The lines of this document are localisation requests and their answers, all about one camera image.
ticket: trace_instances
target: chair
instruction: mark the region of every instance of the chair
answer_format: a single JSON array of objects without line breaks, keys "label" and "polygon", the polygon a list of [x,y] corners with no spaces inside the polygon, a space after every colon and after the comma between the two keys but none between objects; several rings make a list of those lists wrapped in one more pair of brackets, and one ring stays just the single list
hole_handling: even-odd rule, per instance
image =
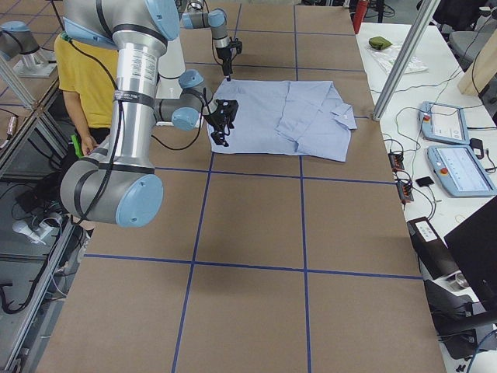
[{"label": "chair", "polygon": [[466,70],[480,53],[497,28],[497,21],[491,19],[478,32],[454,31],[449,35],[449,46],[458,57],[459,64]]},{"label": "chair", "polygon": [[[452,27],[454,31],[474,30],[480,17],[480,7],[488,0],[442,0],[433,14],[433,19],[443,25]],[[416,8],[419,10],[422,0]]]}]

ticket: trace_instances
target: person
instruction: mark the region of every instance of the person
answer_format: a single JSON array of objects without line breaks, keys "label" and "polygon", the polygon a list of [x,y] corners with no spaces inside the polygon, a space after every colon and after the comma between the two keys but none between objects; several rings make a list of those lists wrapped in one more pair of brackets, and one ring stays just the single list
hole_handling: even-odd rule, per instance
[{"label": "person", "polygon": [[[89,155],[109,135],[113,110],[113,82],[96,60],[106,67],[115,81],[118,53],[75,40],[69,42],[65,33],[55,40],[54,51],[64,105],[75,126],[83,155]],[[75,148],[70,144],[62,161],[59,185],[77,160]],[[81,226],[87,230],[94,228],[90,222]]]}]

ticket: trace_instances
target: yellow t-shirt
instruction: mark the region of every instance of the yellow t-shirt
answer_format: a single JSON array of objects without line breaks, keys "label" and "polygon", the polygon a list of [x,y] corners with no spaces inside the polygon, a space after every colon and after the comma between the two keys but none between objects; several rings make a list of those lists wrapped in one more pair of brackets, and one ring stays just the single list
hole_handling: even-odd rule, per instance
[{"label": "yellow t-shirt", "polygon": [[[75,40],[73,43],[101,61],[114,80],[116,79],[117,51],[93,47]],[[61,37],[55,40],[54,50],[57,57],[59,88],[79,94],[90,128],[110,127],[114,87],[109,76],[98,62],[79,53]]]}]

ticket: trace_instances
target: green object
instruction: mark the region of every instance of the green object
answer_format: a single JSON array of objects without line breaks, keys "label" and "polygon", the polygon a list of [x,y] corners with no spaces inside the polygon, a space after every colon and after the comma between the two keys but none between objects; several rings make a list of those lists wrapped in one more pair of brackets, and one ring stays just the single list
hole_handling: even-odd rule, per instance
[{"label": "green object", "polygon": [[79,144],[78,136],[76,136],[75,134],[72,134],[71,140],[72,140],[72,144],[75,147],[75,153],[78,156],[78,158],[83,157],[83,151],[81,149],[81,144]]},{"label": "green object", "polygon": [[71,41],[71,40],[72,40],[72,39],[69,37],[69,35],[67,35],[67,34],[66,34],[66,32],[65,32],[65,31],[62,31],[62,33],[61,33],[61,35],[60,35],[60,36],[61,36],[61,39],[62,39],[62,40],[65,40],[65,41]]},{"label": "green object", "polygon": [[391,42],[384,37],[372,37],[370,39],[370,46],[378,51],[382,51],[391,46]]}]

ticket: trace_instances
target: white table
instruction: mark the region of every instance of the white table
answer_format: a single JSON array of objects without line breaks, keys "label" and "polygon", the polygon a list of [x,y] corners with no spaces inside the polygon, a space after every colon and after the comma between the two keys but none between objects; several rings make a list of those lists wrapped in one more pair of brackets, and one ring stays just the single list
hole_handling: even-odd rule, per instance
[{"label": "white table", "polygon": [[[379,93],[376,93],[375,91],[381,91],[387,79],[387,74],[367,50],[369,47],[368,40],[371,37],[382,36],[394,44],[401,43],[405,39],[409,28],[410,25],[378,23],[363,23],[361,26],[360,33],[357,35],[357,43],[375,102],[379,96]],[[461,80],[463,72],[435,26],[429,26],[427,28],[418,45],[415,56],[424,62],[428,67],[428,70],[404,74],[396,90],[406,89],[414,85],[436,85],[446,81],[451,76],[455,76],[455,78],[448,83],[444,83],[437,87],[412,88],[406,92],[396,92],[394,94],[385,114],[381,118],[381,130],[384,134],[388,134],[393,139],[400,141],[405,149],[415,149],[415,143],[407,138],[403,138],[397,131],[395,117],[403,108],[408,106],[417,108],[423,101],[437,101],[438,103],[447,103],[462,107],[481,104],[481,100],[478,97],[464,96],[460,94],[457,89],[457,83]],[[491,117],[483,106],[465,109],[464,112],[469,127],[495,127]],[[416,139],[419,137],[418,143],[420,143],[421,148],[416,153],[405,153],[404,165],[406,171],[411,175],[413,180],[423,176],[431,176],[435,181],[435,184],[432,185],[431,188],[435,194],[435,198],[440,200],[440,202],[437,204],[436,213],[430,222],[439,235],[444,237],[460,222],[489,201],[490,198],[454,198],[441,187],[436,176],[433,175],[432,167],[429,165],[426,156],[427,147],[436,143],[424,140],[422,135],[419,136],[417,110],[403,110],[398,116],[398,128],[401,133],[410,138]],[[469,135],[471,138],[480,138],[483,140],[484,148],[488,148],[492,160],[494,162],[497,161],[497,131],[470,131]],[[390,149],[390,147],[392,150],[400,149],[396,144],[390,146],[390,141],[387,141],[385,144],[387,149]],[[486,157],[482,162],[484,167],[492,166]],[[494,184],[497,184],[497,174],[494,173],[490,175],[490,178]],[[429,191],[426,190],[426,188],[421,189],[423,189],[423,192],[431,198],[431,195],[429,195]],[[413,191],[413,193],[415,201],[407,204],[405,207],[406,221],[428,216],[430,212],[428,200],[417,191]],[[463,293],[464,292],[461,291],[458,292],[457,295],[462,295]],[[468,365],[468,362],[463,360],[453,360],[447,353],[445,346],[443,344],[440,346],[448,372],[454,371],[460,364]],[[491,373],[495,372],[496,369],[497,351],[489,351],[480,353],[476,357],[476,360],[471,367],[471,373]]]}]

